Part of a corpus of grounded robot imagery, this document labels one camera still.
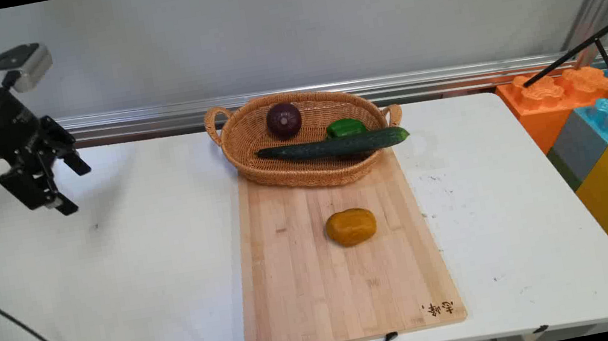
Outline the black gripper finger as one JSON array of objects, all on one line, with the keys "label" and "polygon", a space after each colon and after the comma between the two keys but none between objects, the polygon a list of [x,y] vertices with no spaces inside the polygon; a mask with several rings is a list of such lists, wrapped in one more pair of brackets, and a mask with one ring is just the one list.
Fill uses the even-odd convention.
[{"label": "black gripper finger", "polygon": [[87,175],[92,168],[79,156],[73,135],[49,116],[41,117],[39,122],[45,133],[45,143],[55,156],[79,176]]},{"label": "black gripper finger", "polygon": [[65,216],[78,211],[78,206],[56,186],[52,171],[55,156],[35,152],[20,156],[11,168],[0,175],[0,185],[29,210],[53,208]]}]

